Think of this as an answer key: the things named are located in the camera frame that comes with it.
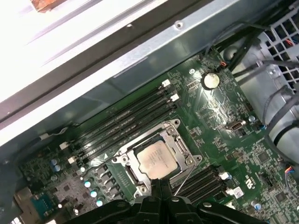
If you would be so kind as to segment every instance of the motherboard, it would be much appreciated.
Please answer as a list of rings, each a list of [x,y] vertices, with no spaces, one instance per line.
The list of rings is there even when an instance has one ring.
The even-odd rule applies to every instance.
[[[298,223],[285,167],[225,64],[215,50],[199,53],[23,161],[40,220],[133,203],[150,195],[150,180],[167,178],[193,205],[208,199],[271,224]]]

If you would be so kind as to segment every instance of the integrated circuit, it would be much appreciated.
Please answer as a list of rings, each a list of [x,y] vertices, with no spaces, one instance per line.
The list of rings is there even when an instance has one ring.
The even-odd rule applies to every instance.
[[[257,157],[258,157],[258,159],[260,160],[261,163],[264,163],[264,162],[266,162],[266,161],[268,161],[270,159],[270,157],[268,156],[267,152],[262,152]]]

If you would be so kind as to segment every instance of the cpu socket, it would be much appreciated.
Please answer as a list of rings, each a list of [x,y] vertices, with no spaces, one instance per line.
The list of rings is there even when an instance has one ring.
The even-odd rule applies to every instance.
[[[113,163],[120,163],[136,186],[135,197],[150,195],[150,180],[173,184],[197,166],[202,157],[192,155],[177,131],[179,119],[163,122],[122,146]]]

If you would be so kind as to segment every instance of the black ram slot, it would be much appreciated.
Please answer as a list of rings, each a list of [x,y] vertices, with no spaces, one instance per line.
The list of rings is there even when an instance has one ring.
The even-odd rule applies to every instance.
[[[141,121],[139,122],[136,127],[137,129],[133,129],[130,130],[128,133],[126,133],[126,135],[116,141],[114,141],[112,144],[110,144],[107,147],[102,148],[101,150],[97,150],[94,154],[92,154],[91,156],[88,156],[87,158],[83,159],[83,163],[87,163],[91,160],[93,160],[94,158],[96,158],[97,156],[101,155],[102,153],[104,153],[105,151],[107,151],[109,148],[119,144],[120,142],[124,141],[126,138],[128,138],[130,135],[137,133],[138,131],[142,130],[142,128],[144,128],[145,126],[149,125],[150,123],[152,123],[154,120],[160,119],[165,115],[168,115],[168,113],[170,113],[171,111],[173,111],[173,109],[176,109],[175,105],[167,105],[167,110],[163,111],[162,113],[157,114],[157,112],[155,113],[155,116],[151,116],[151,120],[146,120],[146,121]]]
[[[193,185],[193,183],[195,183],[196,180],[198,180],[198,179],[200,179],[200,178],[202,178],[202,177],[205,177],[205,176],[207,176],[207,175],[212,175],[212,176],[214,176],[214,172],[215,172],[215,171],[216,171],[216,167],[214,167],[214,166],[209,166],[209,167],[207,167],[206,169],[200,171],[199,173],[197,173],[196,175],[192,176],[191,178],[189,178],[189,179],[185,182],[184,186],[183,186],[182,189],[181,189],[181,192],[183,192],[184,189],[189,188],[190,185]],[[172,193],[175,193],[175,192],[177,191],[177,189],[178,189],[178,186],[175,187],[175,188],[173,188],[173,189],[172,189]]]
[[[199,188],[204,188],[209,183],[215,181],[214,176],[205,176],[201,180],[195,181],[192,185],[189,185],[187,188],[182,189],[182,194],[190,194],[190,192],[194,192],[198,190]]]
[[[198,203],[199,201],[206,200],[209,197],[213,197],[216,194],[219,194],[221,192],[223,192],[223,187],[221,185],[219,185],[217,187],[214,186],[214,188],[203,192],[201,195],[197,195],[197,196],[193,197],[192,199],[190,199],[190,201],[192,204],[195,204],[195,203]]]
[[[166,104],[168,100],[169,100],[168,98],[162,98],[159,101],[157,101],[157,98],[156,98],[154,101],[152,101],[148,104],[145,104],[144,107],[143,107],[144,109],[138,110],[133,114],[129,114],[128,116],[123,117],[121,120],[119,120],[117,122],[114,122],[114,124],[112,126],[103,127],[104,128],[103,130],[101,130],[99,133],[97,133],[96,135],[94,135],[90,139],[87,139],[85,142],[83,142],[80,145],[83,146],[83,145],[91,143],[92,141],[95,141],[95,140],[103,142],[107,138],[105,138],[106,136],[100,136],[102,134],[106,134],[106,135],[108,135],[108,138],[111,138],[111,135],[115,135],[119,132],[119,130],[125,128],[124,125],[128,126],[131,123],[136,122],[136,120],[138,120],[140,118],[143,118],[144,113],[145,113],[146,110],[151,109],[152,106],[154,106],[155,108],[159,108],[163,104]]]
[[[146,108],[151,105],[154,105],[154,104],[160,102],[161,100],[163,100],[163,98],[161,98],[161,96],[156,95],[154,98],[150,98],[148,101],[144,102],[144,104],[142,104],[142,108]],[[76,143],[73,143],[73,145],[74,145],[74,147],[78,147],[78,146],[82,147],[82,146],[88,144],[89,142],[96,140],[98,138],[98,136],[107,132],[107,130],[111,130],[111,129],[117,127],[119,125],[119,123],[126,121],[128,119],[131,119],[133,116],[136,116],[138,114],[140,114],[140,110],[137,109],[137,110],[133,111],[131,108],[130,111],[126,111],[124,114],[121,114],[120,116],[118,116],[116,118],[114,117],[109,122],[101,125],[101,127],[98,127],[98,129],[100,129],[100,131],[97,132],[96,134],[94,134],[91,138],[89,137],[89,135],[92,135],[92,134],[88,134],[88,136],[86,138],[84,138],[83,140],[80,139],[79,141],[76,141]]]
[[[147,100],[148,98],[151,98],[153,95],[156,94],[161,94],[164,93],[168,94],[168,92],[166,91],[171,85],[168,85],[165,88],[162,89],[153,89],[152,91],[150,91],[149,93],[145,94],[144,96],[140,97],[139,99],[135,100],[133,103],[125,106],[124,108],[122,108],[121,110],[117,111],[116,113],[112,114],[111,116],[109,116],[108,118],[106,118],[104,121],[97,123],[96,125],[94,125],[93,127],[91,127],[90,129],[88,129],[87,131],[83,132],[79,138],[77,139],[77,141],[82,140],[82,138],[84,138],[86,135],[88,135],[90,132],[93,132],[94,130],[96,130],[97,128],[105,125],[105,123],[109,122],[111,119],[120,116],[122,113],[126,112],[127,110],[130,110],[136,106],[138,106],[139,104],[142,104],[145,100]]]
[[[83,156],[93,150],[95,150],[96,148],[99,148],[101,145],[103,145],[107,140],[111,140],[113,139],[115,136],[116,137],[120,137],[120,133],[123,132],[126,129],[130,129],[132,128],[135,124],[134,123],[138,123],[139,120],[144,120],[147,117],[150,117],[150,115],[155,112],[156,110],[158,110],[159,108],[161,108],[161,106],[165,105],[167,103],[167,98],[164,99],[163,101],[159,102],[159,104],[155,105],[155,107],[152,107],[151,110],[148,110],[146,112],[142,111],[138,117],[136,117],[136,120],[132,120],[130,122],[128,122],[127,124],[125,124],[124,126],[121,126],[118,130],[116,130],[116,132],[114,133],[109,133],[107,134],[103,139],[99,139],[98,142],[94,143],[92,146],[90,146],[88,149],[80,152],[78,155],[79,156]]]

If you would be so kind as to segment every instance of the mounting hole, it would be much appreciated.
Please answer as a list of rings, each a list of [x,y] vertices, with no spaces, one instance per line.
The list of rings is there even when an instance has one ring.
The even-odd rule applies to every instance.
[[[175,25],[175,27],[177,28],[177,29],[181,29],[182,27],[183,27],[183,22],[181,22],[181,21],[176,21],[175,23],[174,23],[174,25]]]

